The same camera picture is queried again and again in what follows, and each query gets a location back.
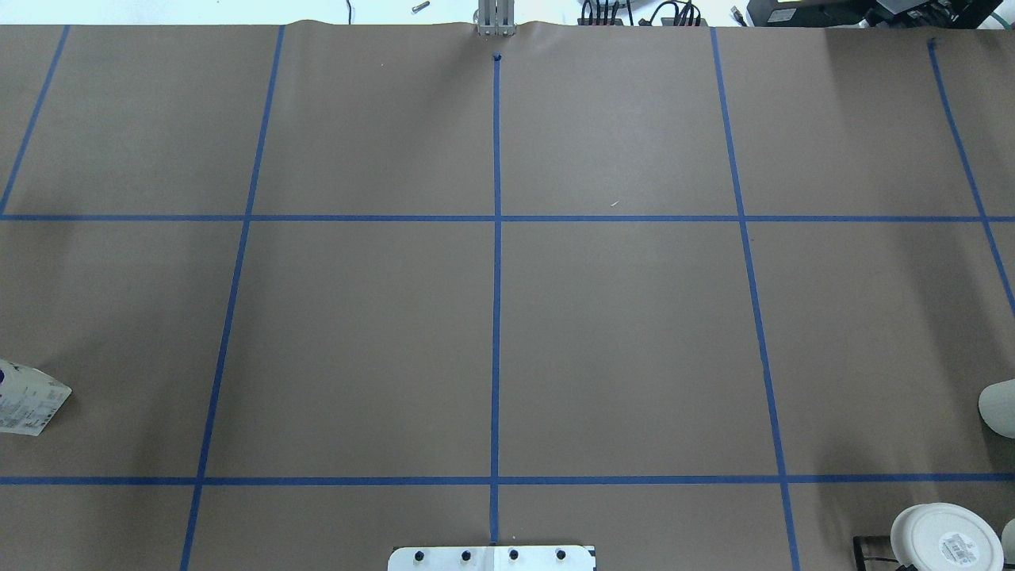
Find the white cup at edge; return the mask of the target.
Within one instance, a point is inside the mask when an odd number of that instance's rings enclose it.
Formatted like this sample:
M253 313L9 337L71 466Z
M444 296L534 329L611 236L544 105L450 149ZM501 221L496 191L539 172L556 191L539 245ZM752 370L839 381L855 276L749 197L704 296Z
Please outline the white cup at edge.
M1012 518L1002 528L1000 536L1005 566L1013 568L1015 564L1015 519Z

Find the Pascal whole milk carton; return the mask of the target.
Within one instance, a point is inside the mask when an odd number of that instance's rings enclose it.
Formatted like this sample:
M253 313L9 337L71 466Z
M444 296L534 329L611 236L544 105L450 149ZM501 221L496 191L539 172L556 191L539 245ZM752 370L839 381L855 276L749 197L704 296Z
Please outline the Pascal whole milk carton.
M32 366L2 360L2 433L40 436L71 394L69 386Z

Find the black equipment box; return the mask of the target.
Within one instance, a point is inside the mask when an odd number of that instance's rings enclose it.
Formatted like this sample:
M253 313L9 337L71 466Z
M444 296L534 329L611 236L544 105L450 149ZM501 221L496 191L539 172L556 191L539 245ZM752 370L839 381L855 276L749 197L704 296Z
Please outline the black equipment box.
M1001 1L748 1L757 28L977 29Z

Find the metal base plate with bolts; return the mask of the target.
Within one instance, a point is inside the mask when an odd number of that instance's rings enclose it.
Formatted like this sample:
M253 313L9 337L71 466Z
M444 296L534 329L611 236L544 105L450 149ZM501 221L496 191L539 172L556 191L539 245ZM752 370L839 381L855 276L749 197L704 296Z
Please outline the metal base plate with bolts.
M596 570L593 546L404 546L388 570Z

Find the white ceramic mug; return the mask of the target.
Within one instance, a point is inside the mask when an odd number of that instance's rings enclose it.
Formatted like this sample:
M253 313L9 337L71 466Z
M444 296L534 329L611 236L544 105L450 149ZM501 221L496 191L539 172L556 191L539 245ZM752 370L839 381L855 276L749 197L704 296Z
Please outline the white ceramic mug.
M1014 379L990 384L983 388L978 400L983 423L1008 439L1014 439Z

